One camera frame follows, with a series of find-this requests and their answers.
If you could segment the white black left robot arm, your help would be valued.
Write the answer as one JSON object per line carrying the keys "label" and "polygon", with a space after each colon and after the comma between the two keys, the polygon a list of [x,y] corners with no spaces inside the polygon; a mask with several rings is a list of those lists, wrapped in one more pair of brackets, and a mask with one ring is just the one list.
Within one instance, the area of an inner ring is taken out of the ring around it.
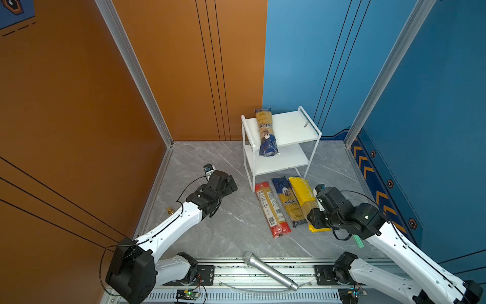
{"label": "white black left robot arm", "polygon": [[114,254],[105,278],[104,290],[128,303],[142,303],[154,288],[172,281],[191,283],[196,277],[197,260],[180,252],[172,258],[163,254],[189,229],[220,208],[224,197],[237,191],[234,178],[220,170],[206,175],[207,182],[191,193],[180,208],[161,224],[136,239],[124,238],[112,245]]}

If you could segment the red spaghetti package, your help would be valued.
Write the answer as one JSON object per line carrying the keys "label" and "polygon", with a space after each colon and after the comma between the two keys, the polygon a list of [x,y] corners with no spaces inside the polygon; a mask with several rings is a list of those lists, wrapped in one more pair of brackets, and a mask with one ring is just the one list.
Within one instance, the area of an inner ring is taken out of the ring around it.
{"label": "red spaghetti package", "polygon": [[289,227],[281,208],[278,206],[276,197],[273,194],[270,185],[267,182],[257,184],[255,186],[255,193],[267,219],[272,236],[278,238],[291,233],[291,228]]}

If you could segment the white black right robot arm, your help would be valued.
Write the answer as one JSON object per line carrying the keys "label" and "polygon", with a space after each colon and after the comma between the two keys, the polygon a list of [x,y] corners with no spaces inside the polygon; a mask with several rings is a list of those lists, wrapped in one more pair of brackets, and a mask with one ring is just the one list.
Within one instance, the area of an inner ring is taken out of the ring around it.
{"label": "white black right robot arm", "polygon": [[401,303],[479,303],[483,288],[462,280],[427,256],[377,207],[354,206],[336,187],[313,190],[317,206],[307,219],[317,228],[338,229],[357,236],[385,253],[408,279],[378,269],[357,255],[344,252],[334,263],[334,279],[342,285],[364,284]]}

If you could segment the small green lego strip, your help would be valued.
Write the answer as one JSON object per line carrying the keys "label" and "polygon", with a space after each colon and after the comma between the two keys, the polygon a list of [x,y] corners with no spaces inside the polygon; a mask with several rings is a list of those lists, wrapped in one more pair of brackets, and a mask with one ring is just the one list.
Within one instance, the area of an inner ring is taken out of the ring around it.
{"label": "small green lego strip", "polygon": [[358,246],[358,248],[364,248],[364,243],[363,243],[363,240],[358,236],[358,235],[353,235],[353,239],[355,240],[356,242],[356,245]]}

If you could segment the blue yellow spaghetti bag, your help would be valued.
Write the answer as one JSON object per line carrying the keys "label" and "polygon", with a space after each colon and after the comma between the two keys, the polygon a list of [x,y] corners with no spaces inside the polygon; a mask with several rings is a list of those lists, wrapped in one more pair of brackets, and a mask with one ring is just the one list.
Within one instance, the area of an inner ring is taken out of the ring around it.
{"label": "blue yellow spaghetti bag", "polygon": [[306,224],[307,221],[288,179],[286,177],[272,178],[272,183],[277,191],[280,202],[291,219],[292,226],[297,227],[301,224]]}

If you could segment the aluminium corner post left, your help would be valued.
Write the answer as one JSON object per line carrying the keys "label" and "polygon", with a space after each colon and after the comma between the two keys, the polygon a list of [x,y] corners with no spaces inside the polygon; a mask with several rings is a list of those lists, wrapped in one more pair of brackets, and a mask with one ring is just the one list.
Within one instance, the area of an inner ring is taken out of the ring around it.
{"label": "aluminium corner post left", "polygon": [[153,119],[155,126],[158,129],[165,145],[170,149],[173,147],[173,138],[168,130],[168,126],[163,118],[159,105],[154,97],[153,91],[144,74],[134,48],[125,31],[122,21],[116,11],[113,1],[96,0],[95,1],[99,12],[102,15],[105,24],[110,31],[110,34],[124,59],[132,79],[139,90],[141,97]]}

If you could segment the yellow blue-top spaghetti bag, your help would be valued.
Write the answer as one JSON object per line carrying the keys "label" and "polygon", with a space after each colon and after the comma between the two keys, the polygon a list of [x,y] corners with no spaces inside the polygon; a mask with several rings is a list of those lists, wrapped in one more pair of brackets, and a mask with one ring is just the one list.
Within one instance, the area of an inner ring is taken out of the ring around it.
{"label": "yellow blue-top spaghetti bag", "polygon": [[273,157],[278,154],[277,140],[273,130],[271,108],[255,110],[260,138],[259,156]]}

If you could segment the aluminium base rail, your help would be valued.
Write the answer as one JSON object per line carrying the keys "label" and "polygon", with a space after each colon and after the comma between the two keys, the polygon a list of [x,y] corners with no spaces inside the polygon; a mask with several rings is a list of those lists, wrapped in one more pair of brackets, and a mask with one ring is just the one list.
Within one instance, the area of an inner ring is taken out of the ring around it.
{"label": "aluminium base rail", "polygon": [[292,279],[297,291],[285,288],[270,276],[246,265],[240,258],[200,260],[202,286],[193,284],[201,298],[196,303],[342,303],[338,290],[363,290],[359,303],[395,303],[391,297],[363,283],[341,286],[318,266],[331,267],[326,258],[266,258],[264,262]]}

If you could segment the aluminium corner post right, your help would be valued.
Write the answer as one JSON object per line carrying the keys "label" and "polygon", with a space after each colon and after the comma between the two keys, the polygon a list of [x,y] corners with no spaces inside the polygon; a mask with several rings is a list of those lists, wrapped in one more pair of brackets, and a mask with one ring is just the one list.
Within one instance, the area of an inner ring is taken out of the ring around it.
{"label": "aluminium corner post right", "polygon": [[415,3],[408,19],[406,20],[396,42],[394,43],[380,73],[378,74],[367,97],[363,101],[357,116],[355,117],[348,135],[344,139],[344,146],[350,148],[358,137],[360,130],[371,115],[378,100],[382,96],[397,67],[402,62],[423,23],[432,11],[436,0],[419,0]]}

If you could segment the aluminium corner post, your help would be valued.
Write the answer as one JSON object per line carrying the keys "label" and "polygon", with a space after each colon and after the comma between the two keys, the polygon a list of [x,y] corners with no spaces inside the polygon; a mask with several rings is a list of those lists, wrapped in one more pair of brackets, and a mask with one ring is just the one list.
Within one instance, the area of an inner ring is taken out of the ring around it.
{"label": "aluminium corner post", "polygon": [[144,74],[134,48],[125,31],[122,21],[116,11],[113,1],[96,0],[95,1],[99,12],[102,15],[105,24],[110,31],[110,34],[124,59],[132,79],[139,90],[141,97],[153,119],[155,126],[158,129],[165,145],[170,149],[173,147],[173,138],[168,130],[168,126],[163,118],[159,105],[154,97],[153,91]]}
{"label": "aluminium corner post", "polygon": [[397,67],[402,62],[423,23],[432,11],[436,0],[419,0],[415,3],[408,19],[406,20],[396,42],[394,43],[380,73],[378,74],[367,97],[363,101],[357,116],[355,117],[348,135],[344,139],[344,146],[350,148],[358,137],[360,130],[371,115],[378,100],[382,96]]}

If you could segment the white two-tier metal shelf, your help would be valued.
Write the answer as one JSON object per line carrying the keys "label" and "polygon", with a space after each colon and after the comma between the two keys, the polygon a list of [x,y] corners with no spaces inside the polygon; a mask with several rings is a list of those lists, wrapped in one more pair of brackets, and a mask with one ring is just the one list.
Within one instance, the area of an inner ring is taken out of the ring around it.
{"label": "white two-tier metal shelf", "polygon": [[261,139],[256,118],[241,117],[243,160],[250,189],[255,190],[256,177],[294,169],[299,177],[307,178],[318,148],[321,131],[303,107],[273,116],[273,130],[279,154],[259,155]]}

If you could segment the silver microphone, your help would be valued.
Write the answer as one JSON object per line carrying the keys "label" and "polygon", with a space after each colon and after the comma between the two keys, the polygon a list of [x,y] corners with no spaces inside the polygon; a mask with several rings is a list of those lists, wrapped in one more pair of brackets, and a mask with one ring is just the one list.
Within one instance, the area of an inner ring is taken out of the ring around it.
{"label": "silver microphone", "polygon": [[270,276],[288,290],[297,291],[299,289],[299,286],[292,279],[260,260],[254,253],[245,252],[242,259],[246,265],[254,267],[267,276]]}

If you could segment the circuit board right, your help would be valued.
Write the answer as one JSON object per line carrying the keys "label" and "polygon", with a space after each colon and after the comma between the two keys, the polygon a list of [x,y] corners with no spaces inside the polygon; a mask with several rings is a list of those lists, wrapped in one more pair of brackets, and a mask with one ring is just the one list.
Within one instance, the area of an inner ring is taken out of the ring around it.
{"label": "circuit board right", "polygon": [[338,290],[338,292],[343,304],[358,304],[360,298],[368,295],[368,292],[363,290]]}

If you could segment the green circuit board left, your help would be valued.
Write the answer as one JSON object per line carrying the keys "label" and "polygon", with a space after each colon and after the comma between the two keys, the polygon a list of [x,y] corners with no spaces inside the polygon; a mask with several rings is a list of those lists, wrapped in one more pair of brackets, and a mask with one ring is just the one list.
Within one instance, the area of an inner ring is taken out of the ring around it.
{"label": "green circuit board left", "polygon": [[177,290],[175,295],[176,303],[196,303],[201,298],[201,294],[194,290]]}

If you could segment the yellow spaghetti package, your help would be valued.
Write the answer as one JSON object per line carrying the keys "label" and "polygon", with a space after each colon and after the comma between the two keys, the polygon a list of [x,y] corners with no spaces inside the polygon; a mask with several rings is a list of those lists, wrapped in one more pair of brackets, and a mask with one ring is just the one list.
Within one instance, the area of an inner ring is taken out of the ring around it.
{"label": "yellow spaghetti package", "polygon": [[290,177],[289,182],[297,201],[299,202],[302,214],[308,223],[309,230],[312,233],[331,231],[330,228],[324,227],[323,224],[313,224],[311,220],[308,219],[309,215],[321,215],[325,211],[324,207],[322,207],[321,203],[316,199],[315,191],[311,188],[310,183],[301,177]]}

